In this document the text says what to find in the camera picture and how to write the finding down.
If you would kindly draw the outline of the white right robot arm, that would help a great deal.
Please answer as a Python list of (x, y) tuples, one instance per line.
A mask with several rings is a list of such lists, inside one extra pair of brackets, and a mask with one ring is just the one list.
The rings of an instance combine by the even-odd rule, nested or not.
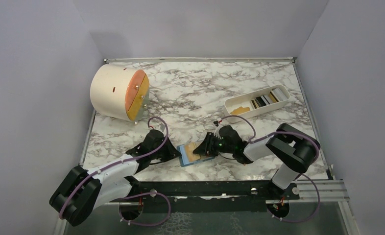
[(286, 123), (254, 142), (244, 141), (231, 125), (225, 125), (217, 127), (213, 133), (208, 132), (192, 153), (206, 157), (228, 153), (243, 165), (275, 155), (282, 161), (282, 165), (270, 179), (267, 192), (271, 198), (280, 199), (287, 193), (291, 182), (316, 161), (320, 148), (315, 138)]

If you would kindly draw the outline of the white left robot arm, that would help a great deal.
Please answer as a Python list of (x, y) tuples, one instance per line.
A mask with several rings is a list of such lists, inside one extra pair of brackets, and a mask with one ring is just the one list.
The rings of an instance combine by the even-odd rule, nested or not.
[(60, 219), (77, 226), (94, 209), (108, 202), (119, 198), (133, 201), (146, 196), (134, 175), (150, 165), (180, 156), (168, 136), (151, 130), (141, 143), (109, 164), (91, 169), (72, 168), (51, 196), (49, 204), (59, 213)]

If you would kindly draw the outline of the blue card holder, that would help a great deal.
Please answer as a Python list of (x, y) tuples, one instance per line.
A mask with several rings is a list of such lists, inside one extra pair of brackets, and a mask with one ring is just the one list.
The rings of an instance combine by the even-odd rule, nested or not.
[(199, 164), (214, 159), (204, 155), (194, 154), (193, 151), (202, 143), (202, 141), (190, 142), (188, 144), (179, 145), (176, 149), (181, 153), (179, 157), (181, 167)]

